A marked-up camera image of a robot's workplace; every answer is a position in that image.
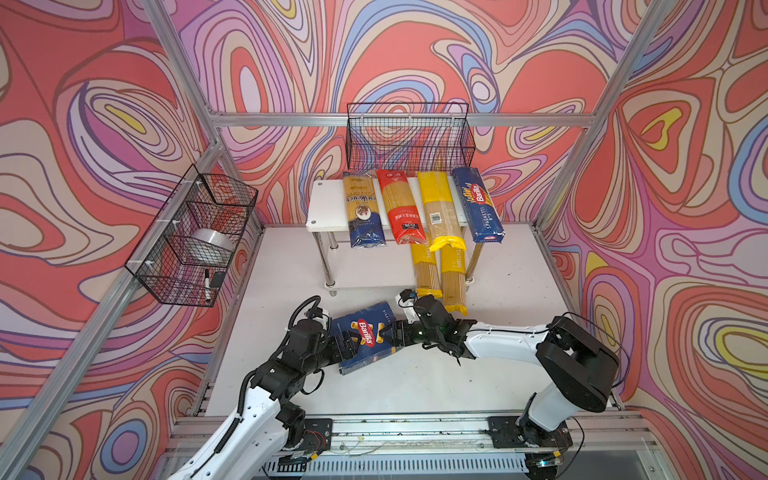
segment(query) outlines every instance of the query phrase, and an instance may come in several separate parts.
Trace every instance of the barilla rigatoni box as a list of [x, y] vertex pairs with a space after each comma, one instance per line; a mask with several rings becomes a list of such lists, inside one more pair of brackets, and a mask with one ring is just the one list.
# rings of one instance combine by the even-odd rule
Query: barilla rigatoni box
[[501, 242], [504, 228], [485, 189], [480, 170], [474, 167], [454, 168], [452, 176], [475, 243]]
[[357, 355], [341, 362], [339, 372], [346, 375], [399, 350], [381, 335], [381, 332], [395, 320], [395, 314], [392, 313], [387, 302], [377, 303], [358, 312], [333, 319], [331, 335], [340, 336], [345, 330], [360, 337]]

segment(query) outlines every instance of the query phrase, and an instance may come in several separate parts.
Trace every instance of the blue and clear pasta package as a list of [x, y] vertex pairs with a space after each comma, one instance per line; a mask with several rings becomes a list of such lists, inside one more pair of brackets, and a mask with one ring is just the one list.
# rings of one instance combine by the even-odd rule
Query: blue and clear pasta package
[[358, 312], [331, 321], [331, 335], [341, 336], [347, 331], [360, 338], [357, 355], [339, 364], [339, 373], [346, 375], [370, 365], [399, 350], [382, 336], [383, 330], [395, 322], [395, 314], [387, 302], [377, 303]]
[[453, 169], [452, 175], [458, 194], [462, 197], [462, 208], [475, 243], [501, 242], [504, 239], [504, 228], [482, 182], [480, 171], [474, 167], [459, 167]]
[[344, 173], [346, 219], [352, 248], [381, 247], [385, 244], [379, 203], [373, 179], [366, 175]]

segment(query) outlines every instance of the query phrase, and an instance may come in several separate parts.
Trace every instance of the uncooked spaghetti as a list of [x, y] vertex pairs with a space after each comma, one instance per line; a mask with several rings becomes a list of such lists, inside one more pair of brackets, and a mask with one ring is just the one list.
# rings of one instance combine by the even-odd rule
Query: uncooked spaghetti
[[465, 284], [464, 250], [445, 245], [440, 249], [443, 305], [449, 312], [458, 310], [467, 314], [467, 286]]
[[444, 245], [451, 245], [467, 250], [462, 229], [458, 225], [448, 175], [445, 172], [419, 172], [419, 189], [424, 202], [427, 231], [432, 238], [429, 249], [436, 252]]
[[406, 173], [400, 170], [377, 170], [376, 176], [382, 188], [382, 200], [395, 242], [427, 243]]
[[426, 245], [411, 245], [413, 256], [413, 273], [416, 275], [416, 295], [433, 295], [442, 298], [440, 277], [437, 273], [435, 254]]
[[376, 202], [376, 191], [373, 189], [373, 179], [345, 172], [343, 182], [350, 245], [352, 248], [384, 245], [384, 229], [379, 216], [379, 204]]

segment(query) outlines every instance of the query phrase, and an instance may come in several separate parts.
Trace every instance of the barilla logo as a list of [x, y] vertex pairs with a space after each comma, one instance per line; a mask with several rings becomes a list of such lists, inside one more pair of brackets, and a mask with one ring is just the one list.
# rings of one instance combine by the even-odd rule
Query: barilla logo
[[480, 185], [470, 184], [468, 187], [464, 187], [463, 190], [464, 196], [470, 202], [479, 205], [485, 205], [488, 203], [487, 197], [485, 196], [486, 193], [483, 191]]
[[373, 346], [373, 332], [371, 332], [371, 326], [364, 319], [360, 319], [357, 323], [357, 331], [360, 332], [360, 336], [366, 341], [367, 346]]

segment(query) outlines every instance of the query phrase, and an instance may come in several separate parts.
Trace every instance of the red pasta package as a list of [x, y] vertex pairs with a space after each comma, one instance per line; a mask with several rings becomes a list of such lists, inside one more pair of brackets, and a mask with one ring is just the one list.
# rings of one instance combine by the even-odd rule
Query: red pasta package
[[382, 199], [395, 242], [426, 245], [427, 236], [406, 173], [400, 170], [377, 170], [376, 176], [382, 188]]

